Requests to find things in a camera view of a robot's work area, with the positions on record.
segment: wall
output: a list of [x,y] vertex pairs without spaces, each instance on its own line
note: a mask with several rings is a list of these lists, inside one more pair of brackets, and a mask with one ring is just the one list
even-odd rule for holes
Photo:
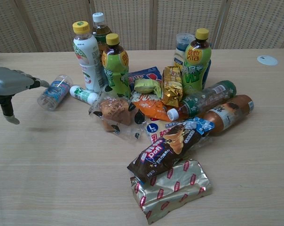
[[213,48],[284,48],[284,0],[0,0],[0,52],[73,51],[72,24],[98,11],[128,50],[199,27]]

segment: orange snack bag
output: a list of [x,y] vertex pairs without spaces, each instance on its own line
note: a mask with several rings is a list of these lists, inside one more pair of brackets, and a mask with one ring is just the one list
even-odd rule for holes
[[170,107],[165,106],[156,94],[134,92],[132,103],[149,118],[170,121],[167,116],[167,111]]

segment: yellow bottle cap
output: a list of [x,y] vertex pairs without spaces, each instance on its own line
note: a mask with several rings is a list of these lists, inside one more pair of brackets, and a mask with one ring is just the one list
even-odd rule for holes
[[90,26],[87,21],[77,21],[72,25],[72,27],[76,34],[85,34],[90,32]]
[[120,43],[119,35],[117,35],[116,33],[107,34],[105,39],[106,44],[108,44],[109,46],[118,45]]
[[199,40],[206,40],[209,37],[209,30],[205,28],[198,28],[195,32],[195,38]]

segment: gold wrapper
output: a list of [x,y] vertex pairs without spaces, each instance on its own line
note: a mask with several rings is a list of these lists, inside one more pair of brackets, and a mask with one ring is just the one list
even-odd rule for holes
[[133,196],[149,224],[212,191],[201,165],[192,159],[177,162],[169,171],[145,184],[135,177],[131,178],[131,183]]
[[163,90],[162,102],[165,105],[178,107],[183,97],[180,69],[178,67],[166,67],[161,86]]

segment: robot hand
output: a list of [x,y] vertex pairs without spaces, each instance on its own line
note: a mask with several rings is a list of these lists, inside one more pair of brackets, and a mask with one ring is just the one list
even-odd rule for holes
[[39,80],[19,70],[10,70],[6,67],[0,67],[0,105],[5,119],[13,124],[20,124],[15,118],[14,110],[11,104],[12,97],[26,89],[37,87],[49,87],[49,83]]

